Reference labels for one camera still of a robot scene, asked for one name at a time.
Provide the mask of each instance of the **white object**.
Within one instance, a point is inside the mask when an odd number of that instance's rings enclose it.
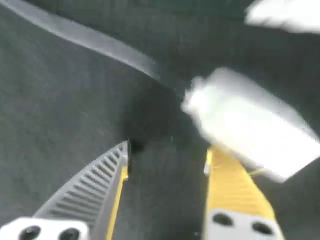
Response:
[[[78,240],[90,240],[89,228],[81,221],[49,220],[42,218],[20,217],[0,228],[1,240],[20,240],[24,230],[30,227],[40,229],[36,240],[59,240],[59,236],[68,229],[79,232]]]
[[[200,134],[283,182],[320,156],[315,133],[289,105],[248,78],[218,68],[196,78],[181,105]]]
[[[319,0],[256,0],[247,8],[245,23],[320,34],[319,11]]]

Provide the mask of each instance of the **screw hole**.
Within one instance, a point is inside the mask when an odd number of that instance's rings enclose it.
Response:
[[[234,224],[232,219],[224,213],[215,214],[212,218],[212,221],[226,227],[231,227]]]
[[[41,228],[38,226],[29,226],[22,230],[19,236],[19,240],[33,240],[39,236]]]
[[[252,229],[260,234],[264,234],[264,235],[272,235],[273,232],[271,230],[271,228],[269,226],[267,226],[264,223],[261,222],[255,222],[252,224]]]
[[[79,235],[79,230],[71,227],[60,233],[59,240],[78,240]]]

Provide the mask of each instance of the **yellow pad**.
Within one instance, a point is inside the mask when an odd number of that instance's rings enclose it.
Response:
[[[236,158],[216,147],[206,157],[211,165],[206,213],[225,209],[276,221],[271,204]]]

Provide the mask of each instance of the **mounting hole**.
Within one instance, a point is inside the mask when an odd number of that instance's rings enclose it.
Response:
[[[60,233],[59,240],[78,240],[79,236],[79,230],[71,227]]]
[[[213,215],[212,221],[226,227],[231,227],[234,224],[232,219],[224,213],[217,213]]]
[[[272,229],[268,225],[266,225],[262,222],[254,222],[252,224],[252,229],[255,232],[260,233],[260,234],[273,235]]]
[[[22,230],[19,235],[19,240],[33,240],[39,236],[41,228],[39,226],[29,226]]]

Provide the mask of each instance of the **gray fabric surface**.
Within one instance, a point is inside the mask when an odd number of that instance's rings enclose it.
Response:
[[[320,36],[127,0],[32,2],[111,34],[186,80],[231,66],[292,104],[320,133]],[[144,148],[124,185],[114,238],[195,238],[205,201],[206,144],[180,112],[180,99],[3,8],[0,17],[0,222],[31,215],[86,163],[134,137]],[[319,172],[317,160],[283,185],[256,178],[288,240],[318,239]]]

